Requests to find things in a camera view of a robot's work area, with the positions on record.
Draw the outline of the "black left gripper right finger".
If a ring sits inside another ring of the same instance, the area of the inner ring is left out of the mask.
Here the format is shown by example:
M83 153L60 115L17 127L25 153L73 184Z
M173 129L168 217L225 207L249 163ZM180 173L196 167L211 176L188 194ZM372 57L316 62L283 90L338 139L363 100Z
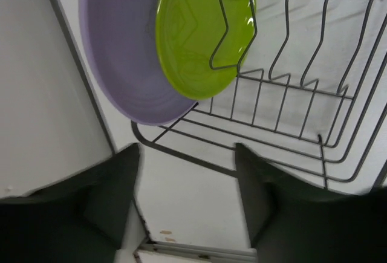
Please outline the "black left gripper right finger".
M276 168L244 144L235 167L258 262L385 262L386 188L349 195Z

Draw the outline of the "green plate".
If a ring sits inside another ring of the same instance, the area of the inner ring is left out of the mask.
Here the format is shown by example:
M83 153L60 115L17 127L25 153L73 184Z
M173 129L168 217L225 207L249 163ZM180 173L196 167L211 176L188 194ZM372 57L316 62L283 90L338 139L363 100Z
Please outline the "green plate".
M228 87L253 40L255 0L159 0L155 40L170 84L190 99Z

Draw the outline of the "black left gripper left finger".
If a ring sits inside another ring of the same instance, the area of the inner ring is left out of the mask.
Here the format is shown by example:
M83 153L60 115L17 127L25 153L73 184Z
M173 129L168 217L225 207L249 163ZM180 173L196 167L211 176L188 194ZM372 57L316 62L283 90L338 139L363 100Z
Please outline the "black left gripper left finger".
M114 262L140 160L133 143L27 196L1 199L1 262Z

